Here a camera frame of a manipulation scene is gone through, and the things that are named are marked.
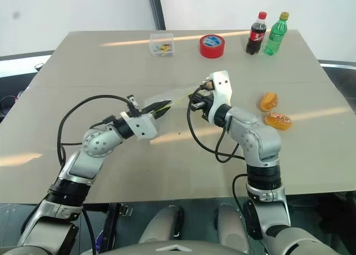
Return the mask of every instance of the red bottle label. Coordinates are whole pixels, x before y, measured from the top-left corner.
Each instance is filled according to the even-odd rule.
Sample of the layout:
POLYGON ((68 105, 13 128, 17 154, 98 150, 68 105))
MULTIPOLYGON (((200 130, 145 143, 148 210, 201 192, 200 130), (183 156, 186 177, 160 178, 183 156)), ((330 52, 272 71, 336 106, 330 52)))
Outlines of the red bottle label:
POLYGON ((260 42, 263 40, 264 36, 265 36, 265 33, 258 33, 258 32, 254 32, 254 31, 251 31, 251 33, 250 33, 250 39, 252 41, 260 42))

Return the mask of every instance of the green bottle cap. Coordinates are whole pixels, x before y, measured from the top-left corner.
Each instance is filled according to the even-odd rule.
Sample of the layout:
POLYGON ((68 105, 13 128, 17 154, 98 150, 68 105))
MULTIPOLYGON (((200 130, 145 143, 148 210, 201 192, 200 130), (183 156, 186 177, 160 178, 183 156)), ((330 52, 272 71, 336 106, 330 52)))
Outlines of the green bottle cap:
POLYGON ((282 12, 282 13, 280 14, 279 19, 286 21, 286 20, 288 20, 288 17, 289 17, 289 13, 288 13, 288 12, 282 12))

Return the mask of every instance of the small yellow item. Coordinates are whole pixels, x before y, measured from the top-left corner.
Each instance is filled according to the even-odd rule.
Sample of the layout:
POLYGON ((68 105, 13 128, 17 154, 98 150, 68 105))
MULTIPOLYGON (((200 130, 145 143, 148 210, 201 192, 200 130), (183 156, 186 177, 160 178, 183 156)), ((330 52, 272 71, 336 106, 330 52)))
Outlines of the small yellow item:
POLYGON ((260 109, 264 112, 269 112, 278 104, 278 96, 276 93, 269 92, 263 96, 260 102, 260 109))
POLYGON ((279 130, 287 130, 292 125, 291 119, 288 116, 280 113, 269 113, 263 117, 263 121, 268 126, 272 126, 273 128, 279 130))
POLYGON ((170 44, 163 44, 160 48, 161 51, 171 51, 171 45, 170 44))

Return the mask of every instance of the wire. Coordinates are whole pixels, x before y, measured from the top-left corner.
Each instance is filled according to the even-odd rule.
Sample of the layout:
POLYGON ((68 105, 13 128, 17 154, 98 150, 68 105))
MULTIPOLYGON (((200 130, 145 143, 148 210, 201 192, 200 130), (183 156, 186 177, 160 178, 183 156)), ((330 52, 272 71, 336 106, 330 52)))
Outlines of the wire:
MULTIPOLYGON (((122 97, 119 97, 119 96, 114 96, 114 95, 98 95, 98 96, 93 96, 93 97, 89 97, 89 98, 86 98, 85 100, 83 100, 82 102, 78 103, 77 105, 75 105, 73 108, 70 109, 69 112, 67 112, 67 114, 62 118, 61 122, 60 122, 60 125, 58 126, 58 133, 57 133, 57 155, 58 155, 58 160, 60 162, 60 165, 61 165, 61 168, 64 167, 65 163, 66 163, 66 151, 64 149, 64 146, 74 146, 74 145, 80 145, 82 143, 78 142, 78 143, 61 143, 61 139, 62 139, 62 131, 63 131, 63 126, 65 124, 65 121, 67 120, 67 118, 77 109, 79 108, 80 106, 84 105, 85 103, 89 102, 89 101, 92 101, 94 99, 99 99, 99 98, 113 98, 113 99, 118 99, 119 101, 123 101, 125 102, 129 108, 130 106, 132 105, 132 103, 127 100, 126 98, 122 98, 122 97)), ((88 230, 89 230, 89 235, 90 235, 90 240, 91 240, 91 247, 92 247, 92 252, 93 252, 93 255, 96 255, 96 249, 95 249, 95 238, 94 238, 94 232, 93 232, 93 228, 91 226, 91 223, 90 223, 90 220, 89 220, 89 217, 88 217, 88 214, 86 212, 86 210, 84 209, 84 206, 83 206, 83 209, 82 209, 82 213, 83 213, 83 216, 85 218, 85 222, 88 226, 88 230)))
POLYGON ((118 99, 119 101, 123 101, 125 102, 127 105, 132 105, 132 103, 126 99, 126 98, 122 98, 119 96, 114 96, 114 95, 97 95, 97 96, 93 96, 93 97, 89 97, 84 99, 82 102, 78 103, 77 105, 75 105, 73 108, 70 109, 69 112, 67 112, 67 114, 62 118, 60 125, 58 126, 58 133, 57 133, 57 155, 58 155, 58 161, 60 162, 61 168, 64 166, 64 164, 66 163, 63 158, 62 158, 62 150, 61 150, 61 138, 62 138, 62 131, 63 131, 63 126, 65 124, 65 121, 67 120, 67 118, 80 106, 84 105, 85 103, 92 101, 94 99, 99 99, 99 98, 113 98, 113 99, 118 99))
POLYGON ((89 127, 89 129, 93 129, 94 127, 100 126, 102 124, 104 124, 104 123, 103 122, 95 123, 91 127, 89 127))
POLYGON ((61 168, 63 168, 67 161, 67 154, 63 145, 61 145, 61 158, 63 160, 61 164, 61 168))
MULTIPOLYGON (((228 162, 229 160, 231 160, 231 156, 230 157, 228 157, 227 159, 220 159, 219 158, 219 155, 217 154, 217 152, 219 151, 219 147, 220 147, 220 144, 221 144, 221 141, 223 141, 223 138, 224 138, 224 135, 225 135, 225 133, 226 133, 226 127, 224 127, 223 129, 222 129, 222 133, 221 133, 221 136, 220 136, 220 138, 219 138, 219 140, 217 141, 217 144, 216 144, 216 147, 215 147, 215 158, 216 158, 216 160, 218 161, 218 162, 220 162, 220 163, 226 163, 226 162, 228 162)), ((238 148, 239 148, 239 144, 237 143, 236 144, 236 147, 234 148, 234 150, 233 150, 233 152, 231 153, 231 155, 234 155, 235 154, 235 152, 238 150, 238 148)))
POLYGON ((3 115, 7 115, 7 113, 4 113, 2 111, 2 103, 4 102, 5 99, 7 98, 12 98, 14 101, 16 100, 16 97, 15 96, 5 96, 3 98, 0 99, 0 112, 3 114, 3 115))
POLYGON ((247 173, 238 174, 238 175, 235 176, 234 179, 233 179, 233 195, 234 195, 234 199, 235 199, 235 201, 236 201, 236 204, 239 206, 240 212, 241 212, 242 214, 244 214, 243 209, 242 209, 242 207, 241 207, 241 204, 240 204, 240 202, 239 202, 239 199, 238 199, 238 197, 236 196, 236 192, 235 192, 235 183, 236 183, 236 180, 237 180, 238 178, 242 177, 242 176, 247 176, 247 173))
POLYGON ((213 154, 216 154, 216 155, 220 155, 220 156, 225 156, 225 157, 231 157, 231 158, 237 158, 237 159, 245 159, 244 157, 242 156, 238 156, 238 155, 232 155, 232 154, 226 154, 226 153, 221 153, 221 152, 217 152, 217 151, 213 151, 212 149, 208 148, 207 146, 205 146, 204 144, 202 144, 199 139, 197 138, 197 136, 195 135, 194 133, 194 130, 193 130, 193 127, 191 125, 191 120, 190 120, 190 108, 191 108, 191 105, 193 103, 193 99, 194 99, 194 96, 201 90, 201 87, 197 88, 192 96, 190 97, 190 100, 189 100, 189 103, 188 103, 188 110, 187 110, 187 121, 188 121, 188 127, 189 127, 189 131, 191 133, 191 135, 193 136, 193 139, 195 140, 195 142, 200 146, 202 147, 204 150, 210 152, 210 153, 213 153, 213 154))
POLYGON ((96 255, 94 232, 93 232, 93 228, 92 228, 92 226, 91 226, 90 220, 89 220, 88 213, 87 213, 87 211, 84 209, 84 206, 83 206, 83 208, 82 208, 82 213, 83 213, 85 222, 86 222, 87 227, 88 227, 88 230, 89 230, 90 241, 91 241, 91 249, 92 249, 93 255, 96 255))
POLYGON ((79 146, 82 144, 82 142, 77 142, 77 143, 61 143, 63 146, 79 146))
POLYGON ((38 210, 39 205, 41 204, 41 202, 45 199, 46 197, 42 198, 41 201, 39 202, 39 204, 37 204, 34 209, 29 213, 29 215, 26 217, 26 219, 23 221, 22 226, 21 226, 21 234, 23 234, 24 230, 26 229, 26 225, 28 224, 28 221, 31 219, 31 217, 34 215, 34 213, 36 212, 36 210, 38 210))

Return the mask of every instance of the plastic container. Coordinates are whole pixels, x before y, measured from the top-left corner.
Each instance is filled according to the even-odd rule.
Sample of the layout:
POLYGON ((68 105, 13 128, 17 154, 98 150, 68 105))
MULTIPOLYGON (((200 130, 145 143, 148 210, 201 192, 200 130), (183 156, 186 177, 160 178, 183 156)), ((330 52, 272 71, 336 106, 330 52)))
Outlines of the plastic container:
POLYGON ((173 56, 173 34, 152 34, 150 36, 150 51, 155 57, 173 56))

